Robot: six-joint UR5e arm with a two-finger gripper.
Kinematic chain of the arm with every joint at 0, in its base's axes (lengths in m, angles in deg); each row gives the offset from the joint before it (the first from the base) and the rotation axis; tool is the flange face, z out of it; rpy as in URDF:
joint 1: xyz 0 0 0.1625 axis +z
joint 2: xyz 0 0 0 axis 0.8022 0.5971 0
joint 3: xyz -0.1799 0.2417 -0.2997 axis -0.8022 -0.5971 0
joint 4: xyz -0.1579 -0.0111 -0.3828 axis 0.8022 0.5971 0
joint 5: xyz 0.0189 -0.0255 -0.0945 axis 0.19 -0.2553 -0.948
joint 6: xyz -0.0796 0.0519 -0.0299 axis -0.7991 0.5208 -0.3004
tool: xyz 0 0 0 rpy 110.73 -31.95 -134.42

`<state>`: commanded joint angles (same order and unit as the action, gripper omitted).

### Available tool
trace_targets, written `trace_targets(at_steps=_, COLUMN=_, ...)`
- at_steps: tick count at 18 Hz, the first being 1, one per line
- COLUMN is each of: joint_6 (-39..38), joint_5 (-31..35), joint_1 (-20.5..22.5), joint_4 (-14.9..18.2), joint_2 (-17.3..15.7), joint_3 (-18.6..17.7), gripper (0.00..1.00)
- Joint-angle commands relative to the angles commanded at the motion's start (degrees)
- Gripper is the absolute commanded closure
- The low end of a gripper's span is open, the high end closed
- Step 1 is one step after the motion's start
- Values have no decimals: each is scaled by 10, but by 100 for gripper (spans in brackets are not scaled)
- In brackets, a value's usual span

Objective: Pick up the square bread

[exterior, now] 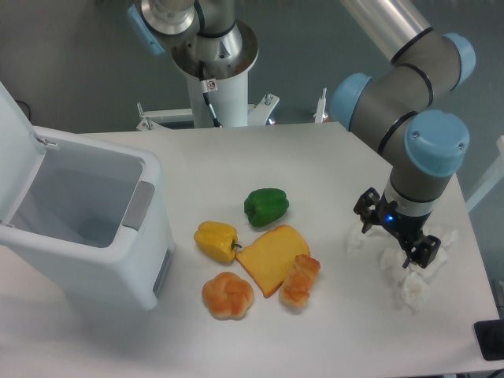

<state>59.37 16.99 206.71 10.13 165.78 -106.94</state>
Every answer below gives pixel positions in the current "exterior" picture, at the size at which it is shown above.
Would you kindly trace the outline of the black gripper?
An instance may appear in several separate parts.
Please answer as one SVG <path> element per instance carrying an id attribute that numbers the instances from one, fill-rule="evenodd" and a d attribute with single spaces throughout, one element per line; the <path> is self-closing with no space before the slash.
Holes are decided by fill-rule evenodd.
<path id="1" fill-rule="evenodd" d="M 367 233 L 373 225 L 381 225 L 399 242 L 406 253 L 402 264 L 405 269 L 410 264 L 426 269 L 435 259 L 441 240 L 433 235 L 424 235 L 423 226 L 429 213 L 410 216 L 400 213 L 396 201 L 380 199 L 375 188 L 370 187 L 357 200 L 354 213 L 362 222 L 361 233 Z"/>

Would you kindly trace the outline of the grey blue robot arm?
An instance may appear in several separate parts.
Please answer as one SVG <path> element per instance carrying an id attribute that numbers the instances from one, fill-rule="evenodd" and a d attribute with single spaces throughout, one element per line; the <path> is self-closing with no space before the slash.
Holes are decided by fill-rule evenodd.
<path id="1" fill-rule="evenodd" d="M 406 263 L 424 268 L 440 247 L 424 224 L 469 145 L 465 124 L 432 103 L 471 75 L 476 55 L 460 35 L 438 34 L 409 1 L 344 5 L 393 65 L 378 80 L 348 76 L 330 102 L 334 119 L 392 167 L 384 191 L 368 189 L 354 212 L 364 231 L 383 227 Z M 150 51 L 169 52 L 185 74 L 195 127 L 252 125 L 247 73 L 258 42 L 236 18 L 234 2 L 135 1 L 127 15 Z"/>

